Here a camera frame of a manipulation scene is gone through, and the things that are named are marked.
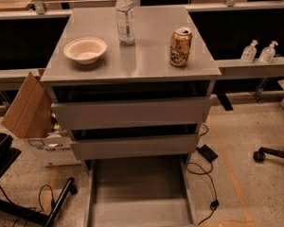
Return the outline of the black bin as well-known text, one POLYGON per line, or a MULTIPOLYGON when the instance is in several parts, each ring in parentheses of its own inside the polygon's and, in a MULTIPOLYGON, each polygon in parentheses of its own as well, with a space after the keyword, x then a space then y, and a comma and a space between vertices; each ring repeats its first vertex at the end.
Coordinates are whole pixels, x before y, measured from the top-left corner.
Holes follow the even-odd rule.
POLYGON ((21 154, 21 150, 11 146, 12 141, 10 135, 0 133, 0 178, 21 154))

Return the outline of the grey drawer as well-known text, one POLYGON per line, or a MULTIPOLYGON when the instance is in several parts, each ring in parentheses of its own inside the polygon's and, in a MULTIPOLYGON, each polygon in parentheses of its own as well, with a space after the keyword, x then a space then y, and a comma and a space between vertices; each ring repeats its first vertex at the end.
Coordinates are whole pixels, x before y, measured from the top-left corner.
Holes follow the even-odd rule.
POLYGON ((92 161, 83 227, 197 227, 183 159, 92 161))
POLYGON ((64 129, 97 130, 202 123, 210 106, 205 96, 53 103, 51 108, 64 129))
POLYGON ((72 141, 71 148, 78 160, 112 159, 194 152, 197 134, 113 138, 72 141))

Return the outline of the grey middle drawer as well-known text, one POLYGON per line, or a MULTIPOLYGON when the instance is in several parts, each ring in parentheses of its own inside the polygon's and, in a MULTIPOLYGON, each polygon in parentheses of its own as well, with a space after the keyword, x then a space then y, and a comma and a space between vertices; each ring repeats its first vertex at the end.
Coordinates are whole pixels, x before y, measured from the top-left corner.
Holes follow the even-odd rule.
POLYGON ((112 159, 194 152, 197 134, 113 138, 72 141, 71 148, 78 160, 112 159))

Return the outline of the gold soda can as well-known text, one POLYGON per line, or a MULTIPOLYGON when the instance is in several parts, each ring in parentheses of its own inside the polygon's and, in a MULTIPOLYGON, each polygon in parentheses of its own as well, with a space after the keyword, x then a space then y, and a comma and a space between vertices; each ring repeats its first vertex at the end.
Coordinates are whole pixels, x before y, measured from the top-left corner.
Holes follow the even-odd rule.
POLYGON ((169 63, 173 66, 186 66, 190 54, 192 32, 188 27, 176 28, 170 40, 169 63))

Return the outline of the hand sanitizer bottle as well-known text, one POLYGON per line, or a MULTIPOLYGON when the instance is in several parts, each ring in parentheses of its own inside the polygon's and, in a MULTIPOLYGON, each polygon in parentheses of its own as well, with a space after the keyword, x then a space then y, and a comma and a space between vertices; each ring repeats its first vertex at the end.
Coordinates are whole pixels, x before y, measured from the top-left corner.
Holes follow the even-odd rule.
POLYGON ((278 46, 277 41, 271 41, 271 43, 262 49, 259 60, 263 63, 270 63, 275 57, 275 47, 278 46))
POLYGON ((240 59, 244 62, 252 62, 257 53, 257 40, 253 40, 246 46, 241 54, 240 59))

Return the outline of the clear plastic water bottle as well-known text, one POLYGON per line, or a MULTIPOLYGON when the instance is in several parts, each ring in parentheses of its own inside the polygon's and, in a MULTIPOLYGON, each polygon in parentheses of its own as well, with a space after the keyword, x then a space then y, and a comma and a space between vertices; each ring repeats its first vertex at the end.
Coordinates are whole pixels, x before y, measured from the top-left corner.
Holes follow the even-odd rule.
POLYGON ((133 0, 117 0, 115 10, 119 41, 126 45, 134 44, 135 34, 133 0))

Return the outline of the grey top drawer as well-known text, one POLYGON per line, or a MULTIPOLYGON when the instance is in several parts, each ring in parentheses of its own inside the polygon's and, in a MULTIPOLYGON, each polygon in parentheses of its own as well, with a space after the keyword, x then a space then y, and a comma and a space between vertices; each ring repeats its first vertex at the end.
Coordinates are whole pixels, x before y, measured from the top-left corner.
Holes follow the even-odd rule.
POLYGON ((53 103, 51 108, 64 129, 97 130, 202 123, 210 106, 205 96, 53 103))

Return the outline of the right hand sanitizer bottle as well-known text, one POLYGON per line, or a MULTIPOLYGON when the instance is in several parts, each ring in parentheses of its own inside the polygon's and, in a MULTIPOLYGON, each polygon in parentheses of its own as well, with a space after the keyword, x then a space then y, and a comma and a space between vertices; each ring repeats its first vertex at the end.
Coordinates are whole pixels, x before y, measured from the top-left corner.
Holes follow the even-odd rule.
POLYGON ((275 47, 278 46, 277 41, 271 41, 271 43, 262 49, 259 60, 263 63, 270 63, 275 57, 275 47))

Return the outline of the grey bottom drawer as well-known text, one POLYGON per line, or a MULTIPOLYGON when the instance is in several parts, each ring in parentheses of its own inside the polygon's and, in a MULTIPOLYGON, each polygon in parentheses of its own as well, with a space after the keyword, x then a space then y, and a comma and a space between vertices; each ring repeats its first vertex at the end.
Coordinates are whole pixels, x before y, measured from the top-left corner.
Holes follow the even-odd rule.
POLYGON ((83 227, 197 227, 183 159, 92 161, 83 227))

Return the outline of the grey drawer cabinet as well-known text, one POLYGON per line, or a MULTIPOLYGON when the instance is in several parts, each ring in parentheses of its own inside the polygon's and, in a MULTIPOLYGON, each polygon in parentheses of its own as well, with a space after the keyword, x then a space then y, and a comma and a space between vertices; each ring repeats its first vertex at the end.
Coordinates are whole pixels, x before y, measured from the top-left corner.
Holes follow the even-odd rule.
MULTIPOLYGON (((181 26, 195 27, 186 9, 138 7, 134 15, 136 39, 133 45, 127 46, 117 38, 115 9, 72 11, 42 77, 53 103, 211 96, 220 70, 200 34, 193 35, 187 66, 177 68, 169 63, 173 30, 181 26), (79 64, 66 58, 64 47, 85 37, 104 41, 107 44, 105 53, 92 64, 79 64)), ((203 123, 64 130, 68 131, 71 142, 178 134, 199 136, 203 123)))

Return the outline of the black office chair base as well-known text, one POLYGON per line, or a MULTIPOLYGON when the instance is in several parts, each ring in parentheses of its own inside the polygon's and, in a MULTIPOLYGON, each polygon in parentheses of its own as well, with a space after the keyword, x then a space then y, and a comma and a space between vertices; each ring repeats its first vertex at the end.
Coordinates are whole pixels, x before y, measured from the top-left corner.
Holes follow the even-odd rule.
POLYGON ((284 151, 272 148, 260 148, 253 154, 253 159, 257 163, 262 163, 265 160, 265 155, 270 154, 279 158, 284 159, 284 151))

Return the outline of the black power adapter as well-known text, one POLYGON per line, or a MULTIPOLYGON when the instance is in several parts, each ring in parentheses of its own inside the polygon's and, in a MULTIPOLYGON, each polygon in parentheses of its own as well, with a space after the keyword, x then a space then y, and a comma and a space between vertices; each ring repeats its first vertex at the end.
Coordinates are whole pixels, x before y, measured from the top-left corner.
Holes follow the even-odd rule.
POLYGON ((218 158, 218 154, 211 149, 208 145, 203 145, 197 148, 197 151, 207 160, 207 162, 212 163, 218 158))

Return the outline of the open cardboard box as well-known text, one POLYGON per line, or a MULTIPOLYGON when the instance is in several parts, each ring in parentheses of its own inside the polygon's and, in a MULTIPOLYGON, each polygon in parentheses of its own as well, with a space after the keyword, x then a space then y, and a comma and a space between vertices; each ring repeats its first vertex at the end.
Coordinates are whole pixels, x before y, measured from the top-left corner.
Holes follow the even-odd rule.
POLYGON ((22 83, 2 125, 28 146, 42 166, 80 163, 71 149, 68 132, 51 110, 51 98, 32 73, 22 83))

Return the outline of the left hand sanitizer bottle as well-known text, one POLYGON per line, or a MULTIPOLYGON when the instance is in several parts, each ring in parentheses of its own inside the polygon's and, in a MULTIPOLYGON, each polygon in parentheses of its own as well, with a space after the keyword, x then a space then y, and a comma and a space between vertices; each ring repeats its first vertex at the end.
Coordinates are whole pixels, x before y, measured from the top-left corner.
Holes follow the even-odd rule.
POLYGON ((241 54, 240 59, 244 62, 252 62, 257 53, 257 40, 253 40, 246 46, 241 54))

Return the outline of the white paper bowl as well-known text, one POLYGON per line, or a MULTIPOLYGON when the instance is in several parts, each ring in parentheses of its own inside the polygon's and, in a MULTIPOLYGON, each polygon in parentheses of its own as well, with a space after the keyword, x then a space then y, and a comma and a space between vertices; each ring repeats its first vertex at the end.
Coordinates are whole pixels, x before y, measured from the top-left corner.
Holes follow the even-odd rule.
POLYGON ((95 63, 106 51, 107 44, 99 38, 85 37, 69 42, 63 49, 66 58, 79 64, 95 63))

